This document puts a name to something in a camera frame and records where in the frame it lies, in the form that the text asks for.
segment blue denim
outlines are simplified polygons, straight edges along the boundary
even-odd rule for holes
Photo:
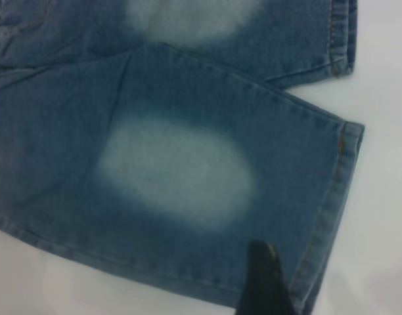
[[[227,306],[263,240],[310,314],[364,127],[281,89],[351,73],[356,3],[249,1],[0,0],[0,229]]]

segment seam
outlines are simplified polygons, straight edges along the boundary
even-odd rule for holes
[[[346,57],[341,57],[341,58],[339,58],[337,60],[330,61],[330,62],[328,62],[326,64],[321,64],[320,66],[315,66],[315,67],[311,67],[311,68],[304,69],[304,70],[298,70],[298,71],[295,71],[295,72],[286,73],[286,74],[283,74],[283,75],[280,75],[280,76],[277,76],[277,77],[266,77],[264,80],[266,82],[269,82],[269,81],[282,79],[282,78],[285,78],[285,77],[290,77],[291,75],[304,74],[304,73],[307,73],[307,72],[311,72],[313,70],[319,70],[319,69],[325,68],[327,66],[332,66],[333,63],[343,61],[344,59],[346,59]]]
[[[235,69],[226,67],[224,65],[218,64],[217,62],[215,62],[213,60],[209,60],[209,59],[205,59],[201,56],[197,56],[191,52],[181,51],[175,47],[172,47],[172,46],[169,46],[169,45],[163,44],[163,43],[161,45],[167,47],[171,51],[177,52],[177,53],[181,54],[182,56],[191,59],[192,61],[195,61],[198,64],[199,68],[202,68],[206,71],[215,71],[217,73],[220,73],[221,75],[226,75],[227,77],[230,77],[237,81],[241,81],[247,85],[250,85],[251,87],[255,87],[255,88],[267,93],[268,95],[278,96],[280,98],[283,98],[290,102],[290,106],[300,107],[303,110],[305,110],[306,112],[308,112],[314,116],[324,117],[325,119],[327,119],[331,122],[336,122],[336,123],[339,123],[340,120],[342,120],[338,116],[331,115],[330,113],[328,113],[326,111],[321,112],[321,111],[317,110],[318,108],[311,107],[309,105],[309,103],[304,102],[297,97],[293,98],[293,96],[288,94],[287,92],[284,92],[281,89],[273,87],[269,83],[259,80],[256,77],[252,77],[246,73],[243,73],[243,72],[237,71]]]
[[[51,240],[49,238],[46,238],[44,236],[41,236],[40,234],[37,234],[37,233],[27,229],[27,228],[17,228],[15,226],[12,226],[11,224],[9,224],[8,228],[5,228],[3,225],[4,224],[0,224],[0,229],[2,231],[5,231],[6,233],[9,233],[9,234],[11,234],[13,236],[15,235],[17,238],[19,238],[23,242],[28,243],[30,245],[33,245],[36,248],[48,251],[48,252],[53,253],[55,255],[58,255],[60,257],[64,257],[66,259],[73,260],[73,261],[76,261],[76,262],[80,262],[80,260],[76,260],[74,256],[69,257],[68,255],[63,255],[62,253],[59,253],[59,251],[53,249],[53,245],[63,247],[63,248],[65,248],[67,250],[67,252],[69,252],[69,253],[71,253],[73,255],[75,255],[75,253],[78,253],[79,255],[85,255],[85,256],[89,257],[90,259],[99,260],[102,263],[108,263],[108,264],[112,264],[112,265],[120,265],[120,266],[125,267],[125,268],[144,271],[144,272],[147,272],[148,274],[157,274],[157,275],[159,275],[161,277],[165,277],[165,278],[172,278],[172,279],[175,279],[175,280],[180,280],[180,281],[185,281],[185,282],[192,282],[192,283],[197,284],[197,285],[206,286],[206,287],[213,287],[215,289],[219,289],[219,290],[222,290],[222,291],[228,291],[228,292],[231,292],[231,293],[238,293],[238,294],[242,293],[241,289],[227,287],[226,285],[215,285],[215,284],[213,284],[213,283],[211,283],[209,281],[195,280],[194,278],[179,276],[177,274],[170,274],[170,273],[161,272],[161,271],[158,271],[158,270],[151,270],[151,269],[148,269],[148,268],[145,268],[145,267],[135,266],[134,264],[129,264],[129,263],[119,261],[119,260],[116,260],[116,259],[101,257],[101,256],[98,256],[96,254],[81,251],[81,250],[75,248],[74,246],[65,245],[63,243],[53,241],[53,240]],[[35,239],[35,243],[30,243],[30,242],[24,240],[24,238],[22,237],[23,234],[28,234],[29,236],[31,236],[33,239]]]
[[[340,177],[340,173],[341,173],[341,169],[342,169],[342,163],[343,163],[343,156],[344,156],[344,149],[346,147],[346,142],[344,140],[344,132],[346,129],[346,123],[344,123],[341,133],[340,133],[340,139],[338,140],[338,159],[336,162],[336,168],[334,170],[334,174],[332,176],[332,180],[331,180],[331,184],[330,184],[330,189],[328,190],[325,199],[323,201],[323,205],[327,204],[327,201],[330,199],[331,195],[333,194],[333,192],[335,191],[336,188],[336,183]],[[304,251],[303,253],[303,257],[300,260],[300,263],[297,267],[297,270],[294,274],[293,280],[290,283],[290,289],[292,289],[295,285],[296,282],[299,281],[299,279],[301,278],[301,274],[303,273],[304,267],[305,267],[305,263],[309,260],[309,257],[315,247],[315,244],[317,242],[317,240],[321,239],[320,236],[320,226],[323,224],[323,213],[326,211],[326,209],[321,209],[321,211],[319,212],[319,217],[317,219],[317,223],[315,224],[315,227],[313,229],[313,233],[311,235],[311,241],[309,243],[309,245],[307,246],[307,249]],[[311,286],[309,288],[309,291],[307,292],[307,294],[301,298],[302,301],[305,301],[307,299],[307,297],[310,294],[310,290],[313,287],[313,284],[316,282],[317,277],[319,276],[319,273],[317,272],[313,277],[313,281],[311,282]]]
[[[330,0],[330,41],[329,41],[329,58],[330,58],[330,64],[331,64],[331,73],[334,77],[338,77],[339,73],[337,70],[337,67],[335,67],[335,60],[332,57],[332,49],[334,48],[334,0]]]

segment stitched hem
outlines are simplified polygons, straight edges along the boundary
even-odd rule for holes
[[[334,241],[353,177],[364,126],[346,122],[342,125],[338,140],[338,160],[332,176],[332,184],[326,194],[317,218],[309,245],[298,265],[290,284],[295,307],[299,314],[308,315],[303,308],[309,299],[315,299],[311,290],[324,272],[324,267]]]

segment jeans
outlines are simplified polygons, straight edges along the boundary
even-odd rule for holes
[[[284,88],[349,74],[355,0],[0,0],[0,229],[236,306],[246,248],[310,314],[364,127]]]

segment faded patch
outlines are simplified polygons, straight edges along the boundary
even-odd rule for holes
[[[264,0],[128,0],[128,20],[147,39],[182,47],[226,38]]]
[[[120,124],[99,172],[121,196],[194,227],[222,228],[254,193],[252,172],[230,140],[162,119]]]

